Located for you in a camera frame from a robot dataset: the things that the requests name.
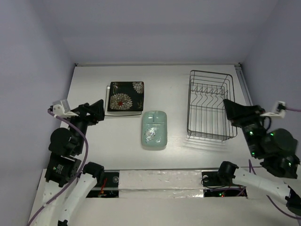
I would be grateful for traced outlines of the light green divided plate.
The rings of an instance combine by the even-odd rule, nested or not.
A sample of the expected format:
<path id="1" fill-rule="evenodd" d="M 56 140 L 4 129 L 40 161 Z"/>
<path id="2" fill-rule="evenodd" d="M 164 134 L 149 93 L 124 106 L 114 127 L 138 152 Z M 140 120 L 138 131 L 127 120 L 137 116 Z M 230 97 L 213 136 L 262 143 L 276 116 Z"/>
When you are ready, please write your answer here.
<path id="1" fill-rule="evenodd" d="M 164 111 L 147 111 L 142 117 L 143 147 L 162 150 L 167 145 L 167 114 Z"/>

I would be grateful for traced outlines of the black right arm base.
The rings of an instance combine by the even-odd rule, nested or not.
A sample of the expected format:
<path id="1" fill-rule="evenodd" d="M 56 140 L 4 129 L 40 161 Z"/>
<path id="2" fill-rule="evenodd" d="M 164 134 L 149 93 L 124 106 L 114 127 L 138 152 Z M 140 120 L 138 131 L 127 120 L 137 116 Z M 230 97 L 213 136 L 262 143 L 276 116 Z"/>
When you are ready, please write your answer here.
<path id="1" fill-rule="evenodd" d="M 202 171 L 202 185 L 205 188 L 222 188 L 226 185 L 220 180 L 218 171 Z"/>

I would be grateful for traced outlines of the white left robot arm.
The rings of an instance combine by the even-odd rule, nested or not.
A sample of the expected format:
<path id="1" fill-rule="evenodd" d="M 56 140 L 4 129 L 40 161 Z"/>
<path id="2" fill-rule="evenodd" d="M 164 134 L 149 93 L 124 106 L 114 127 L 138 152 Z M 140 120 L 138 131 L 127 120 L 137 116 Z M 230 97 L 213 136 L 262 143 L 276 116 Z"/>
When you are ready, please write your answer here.
<path id="1" fill-rule="evenodd" d="M 67 127 L 57 128 L 50 136 L 42 203 L 29 226 L 71 226 L 91 189 L 105 183 L 104 167 L 87 162 L 86 138 L 88 127 L 104 120 L 103 104 L 100 99 L 71 109 L 65 99 L 48 108 L 48 114 Z"/>

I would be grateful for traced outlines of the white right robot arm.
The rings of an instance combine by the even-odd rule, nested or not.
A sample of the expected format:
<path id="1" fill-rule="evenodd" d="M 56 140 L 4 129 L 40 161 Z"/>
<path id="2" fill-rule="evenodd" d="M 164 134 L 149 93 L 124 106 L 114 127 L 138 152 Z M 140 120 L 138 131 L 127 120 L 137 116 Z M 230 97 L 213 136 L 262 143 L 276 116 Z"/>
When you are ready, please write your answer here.
<path id="1" fill-rule="evenodd" d="M 264 127 L 265 119 L 284 118 L 288 110 L 285 102 L 277 101 L 272 112 L 266 112 L 259 105 L 244 106 L 228 99 L 223 103 L 232 126 L 242 129 L 251 156 L 261 160 L 260 165 L 268 173 L 283 181 L 277 183 L 262 178 L 229 161 L 221 163 L 216 173 L 217 181 L 227 186 L 236 184 L 257 188 L 300 218 L 301 161 L 295 154 L 298 141 L 286 129 L 269 131 Z"/>

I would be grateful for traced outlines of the dark plate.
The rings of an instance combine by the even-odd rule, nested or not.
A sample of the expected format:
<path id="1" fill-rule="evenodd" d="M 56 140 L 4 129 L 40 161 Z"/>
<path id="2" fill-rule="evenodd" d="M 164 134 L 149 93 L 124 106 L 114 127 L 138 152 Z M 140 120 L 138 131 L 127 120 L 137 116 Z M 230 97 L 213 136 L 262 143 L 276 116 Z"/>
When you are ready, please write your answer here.
<path id="1" fill-rule="evenodd" d="M 108 112 L 141 112 L 143 108 L 143 81 L 113 81 L 110 83 Z"/>

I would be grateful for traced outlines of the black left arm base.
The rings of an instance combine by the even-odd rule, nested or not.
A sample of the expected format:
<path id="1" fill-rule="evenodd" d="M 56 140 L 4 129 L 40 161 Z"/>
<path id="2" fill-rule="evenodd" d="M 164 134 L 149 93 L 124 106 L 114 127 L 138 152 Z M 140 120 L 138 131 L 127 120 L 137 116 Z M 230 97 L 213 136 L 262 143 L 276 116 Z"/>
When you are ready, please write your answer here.
<path id="1" fill-rule="evenodd" d="M 118 189 L 119 186 L 119 171 L 105 171 L 103 183 L 100 185 L 104 185 L 104 188 L 112 188 Z"/>

